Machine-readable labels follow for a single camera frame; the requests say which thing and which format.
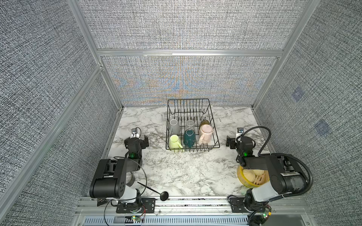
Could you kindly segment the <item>light green mug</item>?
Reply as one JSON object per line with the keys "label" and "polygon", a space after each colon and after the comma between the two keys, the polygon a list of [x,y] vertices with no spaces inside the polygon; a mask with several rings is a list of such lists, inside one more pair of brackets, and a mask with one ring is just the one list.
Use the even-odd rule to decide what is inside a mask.
{"label": "light green mug", "polygon": [[178,135],[172,135],[169,138],[169,148],[170,149],[183,149],[181,140]]}

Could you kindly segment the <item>pink purple mug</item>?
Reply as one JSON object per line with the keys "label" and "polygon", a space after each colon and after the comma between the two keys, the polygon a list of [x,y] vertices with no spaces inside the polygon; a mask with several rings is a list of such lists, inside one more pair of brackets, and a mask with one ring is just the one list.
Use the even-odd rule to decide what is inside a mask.
{"label": "pink purple mug", "polygon": [[202,125],[199,129],[198,144],[199,145],[208,144],[213,137],[213,132],[214,132],[214,130],[210,125],[208,125],[208,124]]}

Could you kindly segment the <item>white ceramic mug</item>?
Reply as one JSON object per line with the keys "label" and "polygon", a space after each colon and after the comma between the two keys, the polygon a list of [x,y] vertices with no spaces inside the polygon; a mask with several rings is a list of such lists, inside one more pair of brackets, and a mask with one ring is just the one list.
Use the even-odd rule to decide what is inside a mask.
{"label": "white ceramic mug", "polygon": [[169,135],[180,135],[181,133],[181,126],[177,119],[171,119],[169,122]]}

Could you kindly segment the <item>amber glass cup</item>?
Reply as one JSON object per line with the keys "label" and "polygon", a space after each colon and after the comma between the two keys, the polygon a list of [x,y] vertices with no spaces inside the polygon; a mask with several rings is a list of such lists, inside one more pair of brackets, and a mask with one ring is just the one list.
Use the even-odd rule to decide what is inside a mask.
{"label": "amber glass cup", "polygon": [[199,129],[201,129],[201,127],[203,126],[203,125],[209,125],[209,120],[206,120],[206,119],[204,119],[201,123],[200,123],[200,125],[199,125]]}

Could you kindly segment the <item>dark green mug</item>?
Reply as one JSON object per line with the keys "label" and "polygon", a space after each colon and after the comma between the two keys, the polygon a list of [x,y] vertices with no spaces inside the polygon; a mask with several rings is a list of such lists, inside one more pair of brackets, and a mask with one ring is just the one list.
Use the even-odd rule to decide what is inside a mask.
{"label": "dark green mug", "polygon": [[184,132],[184,136],[183,136],[183,144],[187,147],[187,148],[192,148],[193,145],[196,142],[196,134],[195,131],[192,129],[187,129]]}

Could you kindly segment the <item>clear glass cup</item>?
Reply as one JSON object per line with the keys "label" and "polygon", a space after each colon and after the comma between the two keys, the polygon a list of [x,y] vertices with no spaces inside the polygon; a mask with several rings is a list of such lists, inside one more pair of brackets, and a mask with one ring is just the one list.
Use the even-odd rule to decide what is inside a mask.
{"label": "clear glass cup", "polygon": [[192,130],[195,132],[195,122],[193,120],[187,120],[185,122],[185,130]]}

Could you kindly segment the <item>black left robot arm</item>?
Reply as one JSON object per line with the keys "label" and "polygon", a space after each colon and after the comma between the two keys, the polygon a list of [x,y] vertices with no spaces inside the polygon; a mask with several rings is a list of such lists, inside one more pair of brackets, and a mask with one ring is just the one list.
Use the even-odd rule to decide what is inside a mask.
{"label": "black left robot arm", "polygon": [[140,213],[141,192],[131,188],[126,182],[126,174],[141,169],[142,150],[149,146],[149,138],[129,137],[125,141],[128,149],[126,157],[101,159],[90,184],[89,194],[101,206],[109,201],[117,201],[117,213]]}

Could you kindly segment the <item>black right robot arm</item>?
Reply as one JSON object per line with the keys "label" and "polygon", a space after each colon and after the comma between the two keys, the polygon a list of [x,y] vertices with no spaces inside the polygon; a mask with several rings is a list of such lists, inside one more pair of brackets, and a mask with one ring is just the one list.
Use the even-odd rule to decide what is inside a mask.
{"label": "black right robot arm", "polygon": [[[256,142],[246,136],[252,130],[265,129],[268,137],[257,153],[253,154]],[[307,193],[313,185],[314,178],[307,165],[297,157],[286,153],[266,153],[262,151],[270,141],[272,132],[265,126],[252,127],[236,137],[227,137],[226,146],[238,153],[236,162],[243,169],[265,170],[269,181],[255,188],[250,188],[244,197],[247,211],[259,211],[268,203],[286,197],[300,196]]]}

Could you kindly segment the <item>bread bun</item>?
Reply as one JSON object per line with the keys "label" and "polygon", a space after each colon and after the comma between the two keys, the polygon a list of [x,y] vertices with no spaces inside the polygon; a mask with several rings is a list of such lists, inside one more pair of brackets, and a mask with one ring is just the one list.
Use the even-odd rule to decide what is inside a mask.
{"label": "bread bun", "polygon": [[246,178],[246,180],[248,180],[249,182],[254,182],[256,175],[253,170],[243,169],[242,173],[243,173],[244,177]]}
{"label": "bread bun", "polygon": [[262,176],[262,175],[264,175],[265,170],[262,170],[262,169],[261,169],[261,170],[259,170],[259,169],[258,169],[258,170],[257,170],[257,169],[255,170],[255,169],[254,169],[253,172],[254,172],[254,174],[255,174],[256,176]]}

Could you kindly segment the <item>yellow bowl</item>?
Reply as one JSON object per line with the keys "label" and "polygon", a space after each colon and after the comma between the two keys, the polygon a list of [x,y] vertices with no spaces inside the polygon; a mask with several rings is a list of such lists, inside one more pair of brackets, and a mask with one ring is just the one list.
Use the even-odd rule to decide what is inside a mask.
{"label": "yellow bowl", "polygon": [[247,188],[256,188],[256,187],[259,187],[263,184],[265,184],[266,182],[268,182],[270,180],[270,177],[269,177],[269,173],[267,170],[265,170],[265,173],[264,175],[262,176],[256,176],[254,182],[249,182],[248,180],[246,180],[246,178],[244,177],[243,173],[242,173],[242,170],[245,169],[241,166],[239,166],[237,168],[237,176],[240,180],[240,182],[246,186]]}

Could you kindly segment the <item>black ladle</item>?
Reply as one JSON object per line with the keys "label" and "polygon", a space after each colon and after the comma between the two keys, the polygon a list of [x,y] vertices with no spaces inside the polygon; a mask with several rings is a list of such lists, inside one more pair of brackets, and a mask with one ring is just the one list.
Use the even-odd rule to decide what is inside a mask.
{"label": "black ladle", "polygon": [[166,201],[169,198],[169,193],[167,191],[164,191],[164,192],[160,193],[160,192],[150,188],[149,186],[146,186],[145,184],[142,184],[140,182],[138,182],[138,184],[140,184],[141,186],[145,187],[146,189],[148,189],[148,190],[150,190],[150,191],[152,191],[152,192],[154,192],[156,194],[159,194],[159,198],[163,202]]}

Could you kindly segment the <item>small dark card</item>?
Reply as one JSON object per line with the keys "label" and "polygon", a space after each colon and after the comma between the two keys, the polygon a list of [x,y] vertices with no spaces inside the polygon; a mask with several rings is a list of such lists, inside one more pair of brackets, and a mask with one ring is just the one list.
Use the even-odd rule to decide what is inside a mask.
{"label": "small dark card", "polygon": [[97,199],[97,207],[102,206],[107,203],[106,199]]}

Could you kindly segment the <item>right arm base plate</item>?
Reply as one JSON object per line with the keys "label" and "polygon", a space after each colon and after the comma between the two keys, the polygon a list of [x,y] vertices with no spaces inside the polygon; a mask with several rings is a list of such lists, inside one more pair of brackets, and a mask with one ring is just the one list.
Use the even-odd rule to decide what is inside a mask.
{"label": "right arm base plate", "polygon": [[231,196],[227,198],[227,201],[232,209],[232,213],[252,213],[244,205],[243,197]]}

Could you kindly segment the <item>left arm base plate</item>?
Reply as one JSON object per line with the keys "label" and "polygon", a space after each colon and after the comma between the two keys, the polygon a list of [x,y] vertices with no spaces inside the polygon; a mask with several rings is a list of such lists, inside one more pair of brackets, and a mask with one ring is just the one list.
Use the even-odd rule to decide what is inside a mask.
{"label": "left arm base plate", "polygon": [[118,201],[116,213],[118,214],[143,214],[154,213],[156,205],[155,198],[138,198],[136,202]]}

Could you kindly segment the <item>aluminium front rail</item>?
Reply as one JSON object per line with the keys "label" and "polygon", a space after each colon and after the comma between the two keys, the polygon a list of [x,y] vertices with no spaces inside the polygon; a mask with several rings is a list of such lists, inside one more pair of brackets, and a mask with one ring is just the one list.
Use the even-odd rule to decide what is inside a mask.
{"label": "aluminium front rail", "polygon": [[[171,196],[156,199],[154,213],[118,214],[117,206],[81,198],[72,226],[247,226],[251,213],[232,213],[225,196]],[[253,217],[266,217],[266,226],[315,226],[314,217],[303,198],[288,198],[269,204],[267,214],[259,211]]]}

